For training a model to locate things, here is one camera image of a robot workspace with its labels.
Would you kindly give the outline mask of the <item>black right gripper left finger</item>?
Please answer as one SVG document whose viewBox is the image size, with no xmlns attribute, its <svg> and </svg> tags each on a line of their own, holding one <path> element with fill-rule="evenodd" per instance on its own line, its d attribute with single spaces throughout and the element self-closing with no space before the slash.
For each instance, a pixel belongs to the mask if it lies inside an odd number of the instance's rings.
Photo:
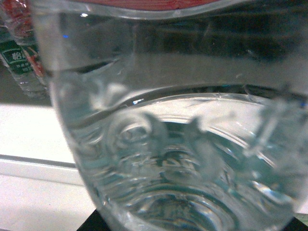
<svg viewBox="0 0 308 231">
<path fill-rule="evenodd" d="M 77 231 L 108 231 L 108 225 L 100 213 L 94 210 Z"/>
</svg>

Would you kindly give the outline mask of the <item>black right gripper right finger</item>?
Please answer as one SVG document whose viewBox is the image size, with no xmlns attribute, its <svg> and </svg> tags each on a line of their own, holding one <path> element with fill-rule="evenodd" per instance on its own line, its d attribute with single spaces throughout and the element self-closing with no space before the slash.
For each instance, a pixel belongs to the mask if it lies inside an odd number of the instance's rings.
<svg viewBox="0 0 308 231">
<path fill-rule="evenodd" d="M 296 214 L 291 222 L 287 225 L 288 231 L 308 231 L 308 215 Z"/>
</svg>

